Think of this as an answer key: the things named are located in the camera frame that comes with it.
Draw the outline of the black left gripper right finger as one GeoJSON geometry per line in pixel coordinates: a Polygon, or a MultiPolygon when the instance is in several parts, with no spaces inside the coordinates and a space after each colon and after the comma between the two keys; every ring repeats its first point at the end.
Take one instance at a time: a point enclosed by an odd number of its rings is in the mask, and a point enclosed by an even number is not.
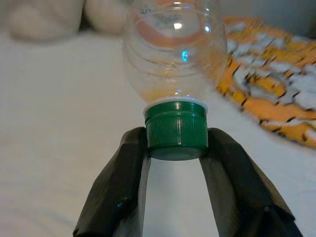
{"type": "Polygon", "coordinates": [[[302,236],[279,191],[237,141],[210,128],[208,145],[199,161],[219,236],[302,236]]]}

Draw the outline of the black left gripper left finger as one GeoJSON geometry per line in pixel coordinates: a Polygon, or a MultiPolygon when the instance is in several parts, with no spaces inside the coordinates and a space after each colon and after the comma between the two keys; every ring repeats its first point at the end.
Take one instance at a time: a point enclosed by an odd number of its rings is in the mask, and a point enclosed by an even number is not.
{"type": "Polygon", "coordinates": [[[95,179],[73,236],[141,237],[150,166],[146,129],[125,132],[95,179]]]}

